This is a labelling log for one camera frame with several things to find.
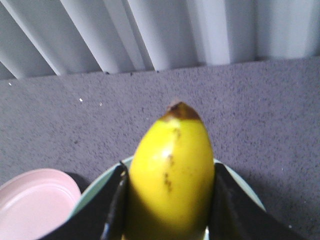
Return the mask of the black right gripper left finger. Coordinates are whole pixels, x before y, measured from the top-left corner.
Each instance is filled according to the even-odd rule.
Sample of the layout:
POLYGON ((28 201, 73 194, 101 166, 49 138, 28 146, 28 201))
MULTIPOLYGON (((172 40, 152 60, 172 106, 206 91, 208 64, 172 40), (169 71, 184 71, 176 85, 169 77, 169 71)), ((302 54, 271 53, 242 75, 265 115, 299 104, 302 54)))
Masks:
POLYGON ((124 230, 129 174, 120 162, 92 198, 42 240, 120 240, 124 230))

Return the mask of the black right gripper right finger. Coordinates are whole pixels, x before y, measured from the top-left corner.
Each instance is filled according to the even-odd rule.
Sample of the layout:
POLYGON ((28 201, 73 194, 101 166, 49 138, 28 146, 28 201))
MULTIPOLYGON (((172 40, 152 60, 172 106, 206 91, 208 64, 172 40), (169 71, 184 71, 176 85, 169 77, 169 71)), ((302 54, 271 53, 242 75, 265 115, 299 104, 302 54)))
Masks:
POLYGON ((303 239, 258 206, 221 163, 215 164, 208 237, 210 240, 303 239))

